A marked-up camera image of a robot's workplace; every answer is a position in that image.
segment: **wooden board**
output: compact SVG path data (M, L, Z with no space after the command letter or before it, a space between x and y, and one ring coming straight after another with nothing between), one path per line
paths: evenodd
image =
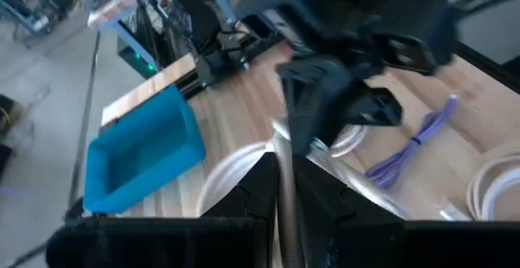
M122 118L129 111L133 110L143 102L149 100L156 93L173 84L180 77L190 73L195 69L195 60L191 54L186 54L172 65L154 75L147 81L139 84L129 93L120 97L103 109L101 126L114 122Z
M195 216L199 192L215 164L235 149L271 137L271 117L284 114L274 65L288 55L284 45L274 47L256 58L251 70L193 97L189 104L205 141L206 159L126 215ZM450 94L459 96L448 125L421 146L392 189L415 218L440 218L439 207L446 198L464 206L467 184L489 153L519 141L520 113L514 109L520 96L460 58L436 78L391 69L369 83L389 88L405 113L401 127L371 128L366 139L344 158L361 172L400 150L419 129L423 117L440 109ZM122 98L126 102L117 101L103 114L113 113L115 108L124 111L133 104L129 101L141 100L140 91L136 97L126 95ZM514 199L502 207L508 209Z

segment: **blue container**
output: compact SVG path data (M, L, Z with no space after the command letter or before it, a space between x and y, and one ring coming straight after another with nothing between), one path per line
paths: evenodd
M110 126L89 145L84 208L132 207L206 155L192 109L175 86Z

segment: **metal rod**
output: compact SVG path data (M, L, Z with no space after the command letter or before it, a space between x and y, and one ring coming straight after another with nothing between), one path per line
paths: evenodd
M291 145L281 135L272 139L273 149L280 165L278 190L278 232L283 267L305 267L301 246L300 226L297 220L297 195L293 171Z
M275 131L280 133L279 136L289 136L287 124L283 119L272 119L272 125ZM313 143L311 146L311 152L307 158L317 166L334 175L336 178L341 177L342 181L350 188L362 194L375 204L403 219L410 219L409 211L389 192L376 185L374 182L366 178L364 174L354 170L339 158L333 158L325 147L325 145Z
M16 268L25 262L28 262L29 260L32 260L34 257L38 256L39 254L45 252L47 247L47 242L39 244L38 246L30 249L25 254L17 257L16 259L12 259L8 262L5 262L2 264L2 268Z
M72 171L71 189L68 197L68 207L76 202L78 183L80 180L81 167L85 160L85 149L87 146L87 131L89 130L90 108L92 105L92 96L94 81L96 76L96 68L98 66L98 51L101 41L101 33L96 32L96 41L94 42L94 50L92 62L90 64L89 85L87 87L87 97L84 101L83 117L81 118L80 137L78 138L78 147L76 149L76 159L74 161L74 169Z

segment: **gray floor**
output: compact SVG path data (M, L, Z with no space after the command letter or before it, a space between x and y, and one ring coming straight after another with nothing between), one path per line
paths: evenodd
M518 4L468 19L463 40L497 62L520 54ZM85 23L78 11L31 50L14 43L12 28L0 23L0 93L23 106L43 97L12 137L18 151L0 180L0 263L45 240L67 208L95 38ZM140 82L116 56L115 36L103 35L87 140L98 133L102 108ZM45 265L39 257L26 266Z

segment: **coiled white cable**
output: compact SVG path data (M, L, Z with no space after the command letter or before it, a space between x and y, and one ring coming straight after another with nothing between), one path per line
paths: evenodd
M273 123L273 128L290 140L287 124L282 119L280 121L282 123ZM328 152L334 158L345 155L358 146L365 135L364 126L345 127ZM197 199L197 216L203 215L211 206L224 198L266 151L273 151L270 141L246 145L219 162L202 186Z
M471 180L466 191L466 203L474 220L494 220L496 199L508 188L520 184L520 166L506 169L499 168L499 166L504 166L505 164L515 161L520 162L520 153L492 159L487 162ZM499 171L500 174L491 182L487 190L483 192L483 179L489 175L491 171Z
M203 215L224 198L267 151L273 151L270 142L257 142L238 149L220 161L202 186L195 207L197 216Z
M291 140L289 131L287 129L287 120L285 118L283 119L276 119L276 123L273 123L273 128L285 139ZM338 158L340 156L346 155L352 149L356 148L361 141L363 141L363 138L365 138L367 132L366 126L358 126L358 125L349 125L343 128L343 130L340 132L340 135L332 146L329 148L328 153L333 158Z

